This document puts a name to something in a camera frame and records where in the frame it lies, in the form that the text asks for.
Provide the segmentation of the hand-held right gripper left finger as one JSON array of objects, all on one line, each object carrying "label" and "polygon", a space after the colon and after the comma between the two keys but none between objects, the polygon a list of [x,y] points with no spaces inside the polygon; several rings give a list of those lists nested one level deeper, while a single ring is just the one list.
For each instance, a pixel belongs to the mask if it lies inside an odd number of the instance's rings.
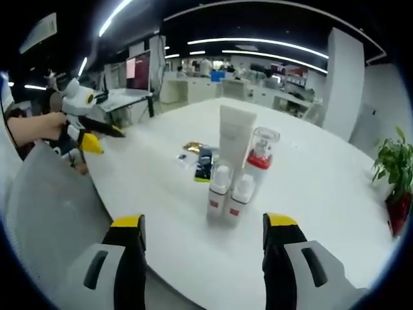
[{"label": "hand-held right gripper left finger", "polygon": [[69,267],[65,309],[145,309],[147,263],[145,216],[114,220],[101,243]]}]

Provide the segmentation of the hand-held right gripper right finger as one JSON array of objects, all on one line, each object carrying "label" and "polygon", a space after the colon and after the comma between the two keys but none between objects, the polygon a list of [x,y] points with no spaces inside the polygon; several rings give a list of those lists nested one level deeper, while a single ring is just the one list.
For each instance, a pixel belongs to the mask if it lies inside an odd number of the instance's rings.
[{"label": "hand-held right gripper right finger", "polygon": [[344,265],[295,220],[263,215],[266,309],[353,309],[367,289],[354,287]]}]

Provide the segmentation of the person's left hand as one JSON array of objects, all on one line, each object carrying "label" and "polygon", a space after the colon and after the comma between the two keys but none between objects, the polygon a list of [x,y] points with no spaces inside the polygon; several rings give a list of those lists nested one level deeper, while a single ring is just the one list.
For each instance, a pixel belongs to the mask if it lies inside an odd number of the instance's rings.
[{"label": "person's left hand", "polygon": [[57,141],[66,125],[66,115],[62,112],[52,112],[42,115],[42,120],[41,138]]}]

